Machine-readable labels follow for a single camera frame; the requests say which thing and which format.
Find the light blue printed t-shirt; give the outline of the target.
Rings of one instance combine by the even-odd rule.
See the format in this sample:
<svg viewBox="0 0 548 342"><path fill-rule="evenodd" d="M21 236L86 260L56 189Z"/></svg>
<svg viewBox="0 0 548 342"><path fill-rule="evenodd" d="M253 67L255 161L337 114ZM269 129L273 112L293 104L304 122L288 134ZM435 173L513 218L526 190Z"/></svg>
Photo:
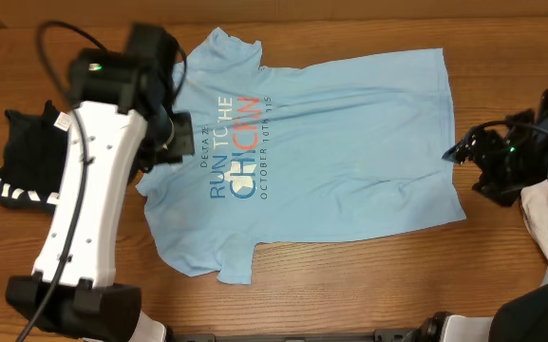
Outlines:
<svg viewBox="0 0 548 342"><path fill-rule="evenodd" d="M139 193L161 259L187 276L252 279L256 245L347 242L464 219L443 153L455 140L444 54L427 48L268 67L214 29L179 65L175 108L196 153Z"/></svg>

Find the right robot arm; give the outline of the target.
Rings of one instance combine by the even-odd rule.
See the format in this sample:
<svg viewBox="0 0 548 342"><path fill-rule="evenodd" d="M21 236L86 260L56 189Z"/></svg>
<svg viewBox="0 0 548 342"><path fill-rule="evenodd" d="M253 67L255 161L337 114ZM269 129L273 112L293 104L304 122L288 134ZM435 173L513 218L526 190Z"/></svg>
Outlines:
<svg viewBox="0 0 548 342"><path fill-rule="evenodd" d="M548 89L538 110L528 109L498 122L472 127L444 153L460 164L474 162L482 171L473 188L500 206L520 202L524 222L547 259L541 285L502 305L492 317L438 312L401 335L406 342L548 341Z"/></svg>

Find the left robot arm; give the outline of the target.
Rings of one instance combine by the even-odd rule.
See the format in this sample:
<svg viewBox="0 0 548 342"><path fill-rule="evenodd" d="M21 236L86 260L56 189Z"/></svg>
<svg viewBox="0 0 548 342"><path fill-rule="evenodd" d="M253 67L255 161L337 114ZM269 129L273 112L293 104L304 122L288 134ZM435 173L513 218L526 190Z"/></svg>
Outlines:
<svg viewBox="0 0 548 342"><path fill-rule="evenodd" d="M170 341L142 309L138 287L115 280L123 201L138 172L195 152L192 119L173 105L184 50L164 28L136 23L125 47L99 42L52 82L69 106L65 169L44 246L29 275L14 275L8 304L28 329L82 341Z"/></svg>

